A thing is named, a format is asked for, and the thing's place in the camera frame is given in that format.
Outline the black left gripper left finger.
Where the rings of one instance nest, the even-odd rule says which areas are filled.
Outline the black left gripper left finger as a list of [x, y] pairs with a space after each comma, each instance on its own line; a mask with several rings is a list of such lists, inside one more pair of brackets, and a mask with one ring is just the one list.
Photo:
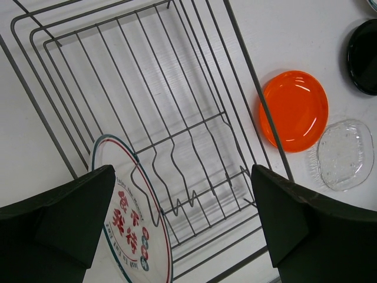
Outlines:
[[83, 282], [115, 185], [112, 165], [1, 207], [1, 282]]

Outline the white plate with red characters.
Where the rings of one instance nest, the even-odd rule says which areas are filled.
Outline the white plate with red characters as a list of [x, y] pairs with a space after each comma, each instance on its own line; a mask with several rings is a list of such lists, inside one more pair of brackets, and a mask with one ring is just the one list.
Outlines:
[[167, 224], [139, 158], [119, 137], [104, 134], [94, 143], [89, 170], [104, 165], [115, 170], [115, 184], [102, 230], [123, 281], [172, 282]]

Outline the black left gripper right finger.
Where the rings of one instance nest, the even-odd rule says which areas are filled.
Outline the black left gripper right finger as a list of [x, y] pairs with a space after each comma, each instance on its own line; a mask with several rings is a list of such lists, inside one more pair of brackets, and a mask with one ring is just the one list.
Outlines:
[[255, 164], [264, 237], [282, 282], [376, 282], [376, 212], [295, 184]]

